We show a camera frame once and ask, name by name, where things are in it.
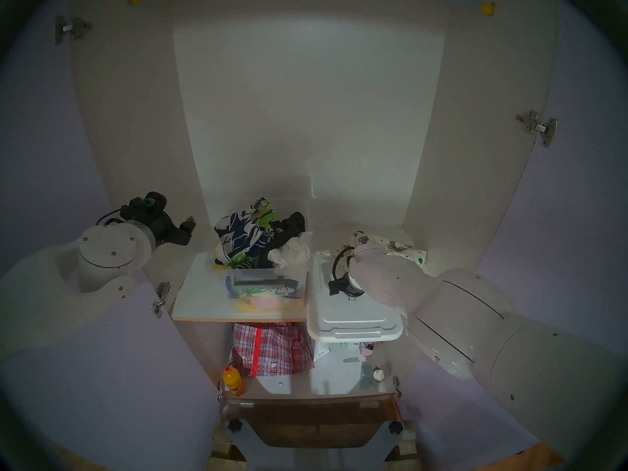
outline shelf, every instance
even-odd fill
[[[401,226],[347,226],[314,230],[315,251],[333,250],[350,242],[351,233],[356,229],[379,234],[403,243],[411,243]],[[219,278],[205,265],[211,250],[198,253],[185,277],[183,286],[176,296],[172,319],[194,322],[306,322],[305,303],[297,308],[281,310],[237,310],[221,286]]]
[[[367,358],[366,363],[384,370],[380,383],[372,382],[367,388],[360,387],[362,362],[344,363],[343,359],[358,357],[359,345],[348,348],[341,344],[330,345],[331,352],[314,362],[310,371],[296,375],[244,377],[246,392],[238,397],[225,390],[229,400],[257,399],[318,399],[384,395],[394,392],[393,378],[386,362],[382,344]]]
[[[305,322],[305,304],[284,310],[237,310],[225,295],[220,279],[207,269],[211,252],[196,255],[176,296],[172,320],[194,322]]]

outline cabinet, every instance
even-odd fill
[[[402,227],[375,227],[362,226],[367,232],[374,232],[399,242],[410,243],[410,239]],[[331,250],[348,243],[352,230],[321,229],[314,232],[314,251]],[[257,310],[242,312],[234,306],[224,295],[220,278],[212,273],[207,259],[212,251],[202,251],[196,255],[192,267],[188,272],[183,286],[176,298],[172,311],[172,319],[178,324],[199,322],[216,324],[220,322],[293,322],[298,323],[304,333],[306,329],[306,305],[314,303],[312,298],[311,280],[308,280],[306,301],[301,308],[289,311]],[[257,399],[321,399],[334,397],[357,397],[385,395],[394,392],[393,375],[386,356],[387,342],[378,343],[374,353],[368,357],[369,371],[379,367],[384,369],[385,378],[379,384],[360,384],[362,379],[362,364],[360,362],[346,363],[345,359],[359,357],[359,346],[347,343],[332,344],[331,352],[315,362],[315,367],[308,371],[288,376],[260,376],[246,377],[247,391],[240,397],[228,394],[229,399],[251,401]],[[216,367],[223,366],[228,360],[216,360]]]
[[[94,23],[73,44],[77,98],[112,203],[157,190],[173,218],[198,222],[189,247],[163,247],[145,271],[171,282],[173,319],[214,383],[232,313],[188,289],[203,285],[212,222],[252,195],[307,197],[317,235],[403,226],[433,275],[475,269],[533,145],[512,118],[544,109],[556,0],[489,0],[490,18],[433,0],[126,1],[74,0]],[[405,335],[382,347],[403,400],[441,389],[442,405],[421,401],[426,419],[463,434],[448,399],[480,390],[406,382],[430,362]],[[510,424],[487,434],[513,436]]]

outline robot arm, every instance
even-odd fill
[[[377,246],[354,250],[349,281],[407,313],[408,337],[458,378],[475,378],[524,427],[573,458],[628,387],[626,359],[519,316],[463,269],[438,278]]]
[[[166,198],[149,192],[76,241],[45,248],[16,263],[0,279],[0,357],[55,342],[133,292],[130,275],[163,243],[186,245],[195,222],[179,228],[163,211]],[[77,273],[77,286],[69,282]]]

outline metal hinge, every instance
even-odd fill
[[[157,297],[159,302],[153,302],[153,313],[157,316],[157,319],[161,317],[161,308],[166,305],[166,296],[170,292],[170,282],[161,282],[157,286]]]
[[[541,124],[539,123],[539,114],[532,110],[530,110],[527,116],[517,114],[515,118],[521,123],[521,127],[527,133],[534,134],[538,131],[543,140],[543,146],[549,147],[551,145],[551,141],[556,134],[556,123],[558,122],[556,118],[549,118],[548,122]]]
[[[92,23],[84,21],[82,18],[72,18],[68,23],[63,15],[57,15],[55,20],[55,43],[63,43],[64,36],[70,34],[70,38],[75,40],[81,38],[93,28]]]

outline plaid bag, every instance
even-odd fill
[[[309,341],[289,322],[235,323],[232,366],[242,376],[293,375],[314,368]]]

